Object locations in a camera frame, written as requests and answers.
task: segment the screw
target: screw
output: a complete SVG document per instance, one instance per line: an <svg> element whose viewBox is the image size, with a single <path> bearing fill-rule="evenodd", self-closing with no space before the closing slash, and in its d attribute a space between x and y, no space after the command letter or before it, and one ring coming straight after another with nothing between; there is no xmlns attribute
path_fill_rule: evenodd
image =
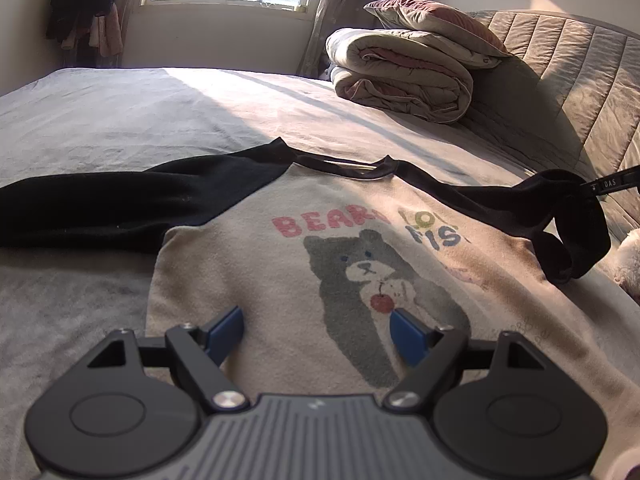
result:
<svg viewBox="0 0 640 480"><path fill-rule="evenodd" d="M219 408L225 408L226 410L237 408L242 406L246 401L246 397L240 392L233 390L227 390L226 392L220 392L213 397L213 403Z"/></svg>
<svg viewBox="0 0 640 480"><path fill-rule="evenodd" d="M388 400L394 408L411 408L420 402L420 397L413 392L394 392Z"/></svg>

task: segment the black strap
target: black strap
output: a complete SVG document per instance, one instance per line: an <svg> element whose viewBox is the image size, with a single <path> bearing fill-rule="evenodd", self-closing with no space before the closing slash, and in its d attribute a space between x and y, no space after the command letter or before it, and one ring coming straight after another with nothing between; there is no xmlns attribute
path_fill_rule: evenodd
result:
<svg viewBox="0 0 640 480"><path fill-rule="evenodd" d="M640 166L633 166L628 170L602 176L592 182L585 182L580 186L580 193L583 196L600 196L630 187L637 187L640 192L638 186L640 186Z"/></svg>
<svg viewBox="0 0 640 480"><path fill-rule="evenodd" d="M584 197L584 180L570 171L542 171L513 187L450 186L403 161L396 174L462 214L531 240L551 283L580 278L609 251L600 203ZM552 219L560 239L544 231Z"/></svg>

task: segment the black sleeve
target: black sleeve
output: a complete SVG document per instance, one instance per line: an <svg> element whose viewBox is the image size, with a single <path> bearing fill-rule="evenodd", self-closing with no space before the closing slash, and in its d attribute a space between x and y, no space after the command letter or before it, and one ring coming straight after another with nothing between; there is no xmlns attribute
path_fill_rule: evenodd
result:
<svg viewBox="0 0 640 480"><path fill-rule="evenodd" d="M513 187L450 186L403 161L396 174L456 211L531 240L551 283L580 278L611 247L600 202L584 196L584 180L570 171L542 171ZM552 219L560 239L544 231Z"/></svg>
<svg viewBox="0 0 640 480"><path fill-rule="evenodd" d="M156 253L168 229L204 224L281 176L290 156L280 147L9 184L0 189L0 246Z"/></svg>

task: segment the quilted headboard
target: quilted headboard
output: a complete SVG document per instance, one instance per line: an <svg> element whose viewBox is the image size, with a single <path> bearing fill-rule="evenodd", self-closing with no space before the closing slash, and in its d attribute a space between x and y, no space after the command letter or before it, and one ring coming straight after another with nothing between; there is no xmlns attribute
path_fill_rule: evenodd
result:
<svg viewBox="0 0 640 480"><path fill-rule="evenodd" d="M640 164L640 35L581 16L536 10L470 12L514 55L474 71L460 122L539 171L587 179ZM640 226L640 196L602 203L613 235Z"/></svg>

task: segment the bear nose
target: bear nose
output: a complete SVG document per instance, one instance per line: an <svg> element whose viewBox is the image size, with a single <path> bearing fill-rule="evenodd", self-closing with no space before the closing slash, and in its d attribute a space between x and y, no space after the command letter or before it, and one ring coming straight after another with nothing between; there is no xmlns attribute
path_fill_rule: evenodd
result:
<svg viewBox="0 0 640 480"><path fill-rule="evenodd" d="M371 270L371 263L370 262L362 262L362 263L358 264L358 268L364 270L365 274L369 274L370 272L375 274L375 272L373 270Z"/></svg>

